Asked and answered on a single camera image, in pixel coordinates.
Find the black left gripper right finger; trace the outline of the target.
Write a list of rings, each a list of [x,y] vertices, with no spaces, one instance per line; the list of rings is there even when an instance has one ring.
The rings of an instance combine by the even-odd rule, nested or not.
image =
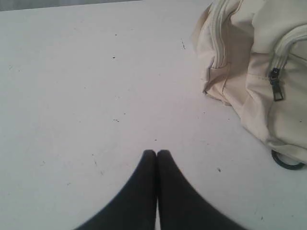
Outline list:
[[[243,230],[191,186],[170,151],[157,153],[158,210],[162,230]]]

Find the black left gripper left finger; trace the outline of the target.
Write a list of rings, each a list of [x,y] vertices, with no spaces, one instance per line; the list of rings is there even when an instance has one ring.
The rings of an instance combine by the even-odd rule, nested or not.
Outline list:
[[[154,230],[156,205],[156,153],[145,150],[119,193],[77,229]]]

